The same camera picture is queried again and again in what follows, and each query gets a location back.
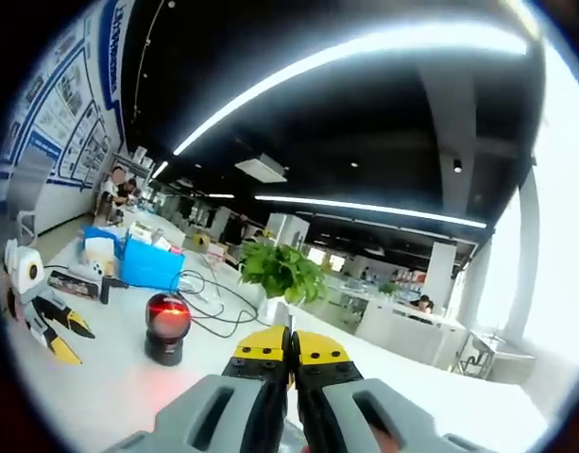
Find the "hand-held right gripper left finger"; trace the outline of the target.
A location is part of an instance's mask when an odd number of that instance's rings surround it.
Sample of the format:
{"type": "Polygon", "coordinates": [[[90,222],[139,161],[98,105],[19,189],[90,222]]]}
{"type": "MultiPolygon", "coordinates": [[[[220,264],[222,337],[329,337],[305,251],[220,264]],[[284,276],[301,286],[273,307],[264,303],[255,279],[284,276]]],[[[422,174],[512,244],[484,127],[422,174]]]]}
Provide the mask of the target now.
{"type": "Polygon", "coordinates": [[[291,329],[243,339],[219,375],[207,375],[111,452],[276,452],[291,380],[291,329]]]}

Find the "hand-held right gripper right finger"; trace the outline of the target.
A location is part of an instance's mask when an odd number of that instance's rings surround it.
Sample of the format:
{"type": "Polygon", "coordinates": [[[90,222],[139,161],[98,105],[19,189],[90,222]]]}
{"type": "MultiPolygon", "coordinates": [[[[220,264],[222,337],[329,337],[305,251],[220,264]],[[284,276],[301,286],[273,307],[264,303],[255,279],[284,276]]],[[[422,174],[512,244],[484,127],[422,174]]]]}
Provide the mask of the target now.
{"type": "Polygon", "coordinates": [[[343,346],[330,337],[292,335],[298,413],[312,452],[484,452],[453,433],[377,378],[362,376],[343,346]]]}

